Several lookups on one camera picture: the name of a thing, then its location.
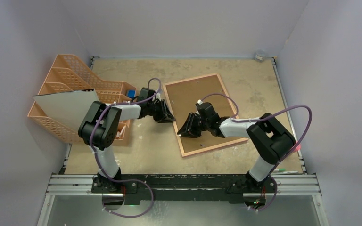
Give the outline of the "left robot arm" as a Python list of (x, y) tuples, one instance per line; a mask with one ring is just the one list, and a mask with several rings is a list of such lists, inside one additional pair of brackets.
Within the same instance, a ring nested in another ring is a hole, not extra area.
[(121, 169), (115, 161), (112, 144), (121, 121), (153, 117), (157, 123), (172, 123), (175, 117), (159, 90), (142, 88), (130, 101), (105, 104), (93, 101), (80, 127), (79, 137), (89, 145), (98, 165), (92, 192), (117, 193), (125, 190), (129, 180), (121, 179)]

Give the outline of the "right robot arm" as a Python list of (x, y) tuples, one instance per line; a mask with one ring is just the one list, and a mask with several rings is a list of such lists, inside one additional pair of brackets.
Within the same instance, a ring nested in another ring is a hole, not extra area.
[(189, 113), (177, 135), (198, 138), (203, 131), (214, 137), (244, 137), (250, 139), (259, 157), (246, 173), (246, 186), (256, 192), (276, 165), (295, 147), (293, 135), (270, 113), (253, 119), (237, 120), (221, 117), (211, 103), (197, 104), (197, 112)]

